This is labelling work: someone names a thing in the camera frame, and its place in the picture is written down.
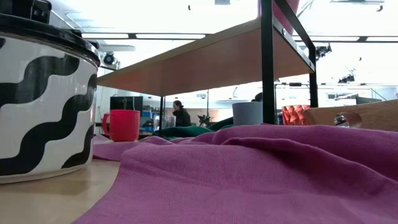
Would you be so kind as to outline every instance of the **wavy pattern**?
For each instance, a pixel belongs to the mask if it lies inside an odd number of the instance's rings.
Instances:
[[[91,151],[91,140],[94,137],[94,126],[90,126],[85,137],[85,145],[82,152],[71,156],[62,166],[64,168],[71,168],[78,165],[83,165],[87,162]]]
[[[6,40],[4,38],[0,38],[0,49],[4,46]]]
[[[43,56],[31,61],[20,83],[0,83],[0,108],[8,103],[19,104],[36,100],[43,95],[51,75],[68,76],[75,73],[80,61],[65,55],[63,58]]]
[[[75,129],[79,111],[90,109],[96,91],[96,75],[88,80],[87,93],[71,97],[63,107],[58,122],[39,124],[26,133],[19,154],[13,158],[0,159],[0,176],[26,174],[41,161],[45,144],[66,138]]]

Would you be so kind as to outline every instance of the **green fabric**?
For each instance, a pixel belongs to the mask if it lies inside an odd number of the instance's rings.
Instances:
[[[162,136],[160,137],[167,140],[172,140],[175,138],[196,137],[201,134],[218,131],[224,128],[230,128],[232,126],[233,126],[233,118],[227,118],[211,125],[209,128],[204,128],[199,126],[165,128],[162,129]],[[155,131],[152,135],[159,136],[159,132]]]

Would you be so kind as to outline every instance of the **shelf underside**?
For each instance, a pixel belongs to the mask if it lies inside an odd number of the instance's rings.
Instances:
[[[98,78],[98,85],[169,96],[261,81],[260,18]],[[274,78],[315,67],[274,18]]]

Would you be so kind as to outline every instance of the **wrinkled fabric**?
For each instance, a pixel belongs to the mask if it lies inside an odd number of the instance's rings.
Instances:
[[[258,125],[122,143],[107,145],[123,152],[114,185],[76,223],[398,223],[398,133]]]

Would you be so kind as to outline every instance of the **red mug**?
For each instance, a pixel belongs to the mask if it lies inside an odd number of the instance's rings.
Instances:
[[[109,131],[106,120],[110,116]],[[104,114],[102,129],[113,141],[135,141],[139,137],[140,112],[134,110],[111,110]]]

